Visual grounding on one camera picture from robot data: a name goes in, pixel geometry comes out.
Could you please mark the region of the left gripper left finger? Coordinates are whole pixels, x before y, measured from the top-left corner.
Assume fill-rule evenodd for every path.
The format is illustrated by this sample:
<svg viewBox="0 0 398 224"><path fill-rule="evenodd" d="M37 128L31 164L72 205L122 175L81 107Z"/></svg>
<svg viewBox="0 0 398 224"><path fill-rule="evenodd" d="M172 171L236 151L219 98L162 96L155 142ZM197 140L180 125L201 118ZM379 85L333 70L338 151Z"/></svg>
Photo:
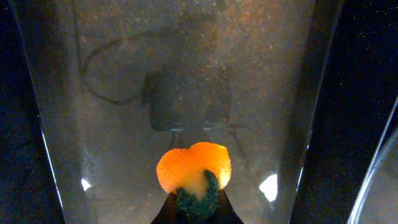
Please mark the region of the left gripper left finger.
<svg viewBox="0 0 398 224"><path fill-rule="evenodd" d="M151 224L186 224L186 219L176 208L177 196L169 194Z"/></svg>

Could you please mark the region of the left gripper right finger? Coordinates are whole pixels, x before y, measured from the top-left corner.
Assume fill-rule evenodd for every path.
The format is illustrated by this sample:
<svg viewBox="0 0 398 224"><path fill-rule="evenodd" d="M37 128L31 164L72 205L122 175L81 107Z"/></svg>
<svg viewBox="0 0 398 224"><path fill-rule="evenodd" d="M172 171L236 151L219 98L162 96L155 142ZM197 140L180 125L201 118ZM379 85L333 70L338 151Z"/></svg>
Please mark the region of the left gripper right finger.
<svg viewBox="0 0 398 224"><path fill-rule="evenodd" d="M211 217L212 224L243 224L242 219L239 218L234 211L224 190L219 191L218 208Z"/></svg>

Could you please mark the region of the green and yellow sponge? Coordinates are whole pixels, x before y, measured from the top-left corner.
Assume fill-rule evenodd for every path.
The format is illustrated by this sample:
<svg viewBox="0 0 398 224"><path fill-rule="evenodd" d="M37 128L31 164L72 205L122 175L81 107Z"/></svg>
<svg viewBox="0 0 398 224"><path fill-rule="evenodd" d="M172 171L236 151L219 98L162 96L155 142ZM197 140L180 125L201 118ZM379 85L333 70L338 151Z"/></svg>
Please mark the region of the green and yellow sponge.
<svg viewBox="0 0 398 224"><path fill-rule="evenodd" d="M177 214L203 223L219 208L220 191L231 181L233 166L226 146L202 141L167 151L155 171L162 190L176 196Z"/></svg>

